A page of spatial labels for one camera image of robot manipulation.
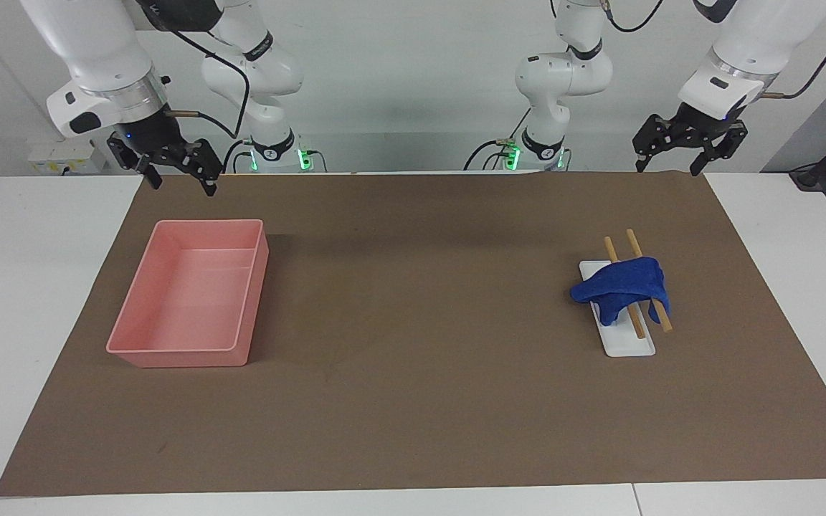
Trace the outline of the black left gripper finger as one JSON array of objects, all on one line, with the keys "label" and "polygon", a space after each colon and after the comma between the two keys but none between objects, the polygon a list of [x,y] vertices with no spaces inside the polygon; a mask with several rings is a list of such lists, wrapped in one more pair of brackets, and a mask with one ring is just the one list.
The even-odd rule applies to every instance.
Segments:
[{"label": "black left gripper finger", "polygon": [[699,143],[701,151],[690,165],[691,175],[698,176],[709,163],[731,159],[747,135],[748,130],[744,123],[732,123],[720,138],[702,137]]},{"label": "black left gripper finger", "polygon": [[653,157],[671,149],[671,121],[650,115],[633,137],[637,173],[645,172]]}]

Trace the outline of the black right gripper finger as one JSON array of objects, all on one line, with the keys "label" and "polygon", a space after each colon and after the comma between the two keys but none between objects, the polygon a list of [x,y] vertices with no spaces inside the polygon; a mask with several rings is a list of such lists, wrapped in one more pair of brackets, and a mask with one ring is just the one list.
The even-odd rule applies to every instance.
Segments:
[{"label": "black right gripper finger", "polygon": [[186,174],[200,183],[207,196],[215,196],[217,180],[222,172],[219,156],[206,138],[186,145]]},{"label": "black right gripper finger", "polygon": [[108,149],[111,150],[115,160],[117,160],[119,166],[123,170],[133,171],[137,174],[140,174],[146,179],[148,185],[154,189],[158,190],[163,183],[163,179],[161,179],[161,174],[157,172],[156,168],[152,164],[150,154],[144,154],[144,156],[139,156],[131,147],[128,147],[125,144],[124,140],[121,140],[118,136],[109,136],[108,137]]}]

